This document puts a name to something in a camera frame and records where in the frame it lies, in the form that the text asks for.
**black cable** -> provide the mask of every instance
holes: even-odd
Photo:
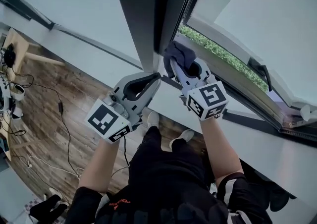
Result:
[[[4,119],[4,114],[3,114],[3,120],[6,122],[6,124],[9,126],[9,129],[11,130],[11,132],[9,132],[9,131],[5,130],[5,128],[2,126],[3,130],[5,132],[7,132],[8,134],[12,134],[16,137],[21,137],[26,133],[26,130],[13,131],[10,124]]]
[[[68,128],[67,128],[67,126],[66,126],[66,124],[65,124],[65,122],[64,122],[63,115],[61,114],[60,116],[61,116],[61,121],[63,122],[63,124],[64,124],[64,126],[65,126],[65,128],[66,128],[66,130],[67,130],[67,132],[68,132],[68,136],[69,136],[69,139],[68,139],[68,149],[67,149],[67,161],[68,161],[69,165],[71,166],[71,168],[73,169],[73,171],[75,172],[75,174],[77,174],[77,176],[79,176],[78,173],[77,173],[77,171],[74,169],[73,165],[70,163],[70,160],[69,160],[70,138],[71,138],[71,137],[70,137],[69,130],[68,130]]]
[[[66,130],[67,130],[67,133],[68,133],[68,137],[69,137],[69,138],[68,138],[68,149],[67,149],[67,161],[68,161],[69,165],[71,166],[72,170],[75,172],[75,174],[77,174],[77,176],[79,176],[78,173],[77,173],[77,171],[74,169],[73,165],[70,163],[70,159],[69,159],[71,136],[70,136],[70,132],[69,132],[69,130],[68,130],[68,127],[67,127],[67,125],[66,125],[66,123],[64,122],[64,119],[63,119],[63,112],[64,112],[64,110],[63,110],[63,102],[62,102],[61,99],[60,99],[60,95],[59,95],[58,91],[56,91],[56,90],[53,89],[53,88],[45,87],[45,86],[42,86],[42,85],[39,85],[39,84],[35,84],[35,83],[33,83],[32,85],[53,90],[53,91],[55,91],[55,93],[57,94],[57,97],[58,97],[58,99],[59,99],[58,111],[59,111],[59,113],[60,113],[61,121],[62,121],[62,123],[64,124],[64,126],[65,126],[65,128],[66,128]]]
[[[20,86],[22,86],[22,87],[24,87],[24,88],[29,88],[29,87],[31,87],[32,85],[34,85],[34,84],[33,84],[33,83],[34,83],[34,77],[33,77],[33,75],[31,75],[31,74],[19,74],[19,73],[16,73],[16,72],[13,70],[13,67],[12,67],[12,71],[13,71],[13,73],[14,73],[16,76],[19,76],[19,77],[29,77],[29,76],[32,77],[32,82],[31,82],[31,83],[29,83],[28,85],[20,85]]]
[[[125,161],[127,162],[128,168],[130,169],[130,164],[128,162],[127,155],[126,155],[126,151],[127,151],[126,143],[127,143],[127,140],[126,140],[125,136],[123,136],[123,138],[124,138],[124,158],[125,158]]]
[[[34,86],[39,86],[39,87],[43,87],[43,88],[46,88],[46,89],[50,89],[50,90],[54,91],[54,92],[57,94],[57,97],[58,97],[58,99],[59,99],[58,110],[59,110],[59,113],[60,113],[61,121],[62,121],[62,123],[64,124],[64,126],[65,126],[65,128],[66,128],[66,130],[67,130],[67,133],[68,133],[68,137],[69,137],[69,139],[68,139],[68,149],[67,149],[67,161],[68,161],[69,165],[71,166],[72,170],[75,172],[75,174],[77,174],[77,176],[79,176],[79,175],[78,175],[78,172],[74,169],[74,167],[73,167],[73,165],[70,163],[70,159],[69,159],[71,136],[70,136],[70,132],[69,132],[69,130],[68,130],[68,127],[67,127],[67,125],[65,124],[64,119],[63,119],[63,102],[62,102],[61,99],[60,99],[60,95],[59,95],[58,91],[56,91],[55,89],[50,88],[50,87],[45,87],[45,86],[42,86],[42,85],[39,85],[39,84],[35,84],[35,83],[34,83],[34,76],[31,75],[31,74],[18,74],[18,73],[16,73],[15,71],[13,71],[13,72],[14,72],[14,74],[17,75],[17,76],[21,76],[21,77],[31,76],[31,77],[32,77],[32,82],[29,83],[29,85],[20,85],[21,87],[29,88],[29,87],[31,87],[31,86],[34,85]]]
[[[111,178],[113,177],[114,174],[116,174],[117,172],[119,172],[120,170],[122,170],[122,169],[124,169],[124,168],[128,168],[128,166],[125,166],[125,167],[123,167],[123,168],[118,169],[116,172],[114,172],[114,173],[111,175]]]
[[[25,165],[29,168],[28,166],[28,162],[26,160],[26,158],[24,156],[20,156],[20,155],[12,155],[13,157],[18,157],[19,159],[24,158],[25,159]]]

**window handle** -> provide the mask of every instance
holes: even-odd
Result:
[[[261,64],[261,65],[258,65],[257,67],[258,67],[259,71],[262,71],[264,73],[266,80],[267,80],[267,84],[268,84],[268,91],[271,92],[272,91],[272,82],[271,82],[271,78],[269,76],[266,65]]]

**black shirt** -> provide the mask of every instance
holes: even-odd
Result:
[[[147,174],[123,188],[111,201],[81,187],[65,223],[260,224],[271,220],[242,173],[227,176],[214,198],[195,175],[178,168]]]

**fiducial marker cube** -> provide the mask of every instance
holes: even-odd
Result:
[[[109,143],[116,142],[132,131],[131,123],[100,99],[88,112],[85,122]]]
[[[228,95],[221,81],[188,91],[186,106],[200,120],[206,120],[221,114],[227,106]]]

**white cable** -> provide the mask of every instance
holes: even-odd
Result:
[[[31,168],[31,167],[32,167],[32,165],[30,164],[30,159],[31,159],[31,158],[38,159],[39,161],[41,161],[41,162],[45,163],[46,165],[50,166],[51,168],[55,168],[55,169],[64,171],[64,172],[66,172],[66,173],[72,174],[72,175],[76,176],[78,179],[80,179],[80,177],[81,177],[81,175],[78,174],[78,170],[79,170],[79,169],[84,170],[83,168],[76,168],[77,174],[75,174],[75,173],[69,172],[69,171],[67,171],[67,170],[64,170],[64,169],[62,169],[62,168],[54,167],[54,166],[52,166],[52,165],[50,165],[50,164],[44,162],[42,159],[37,158],[36,156],[32,156],[32,155],[30,155],[29,160],[28,160],[28,164],[27,164],[27,165],[28,165],[28,168]]]

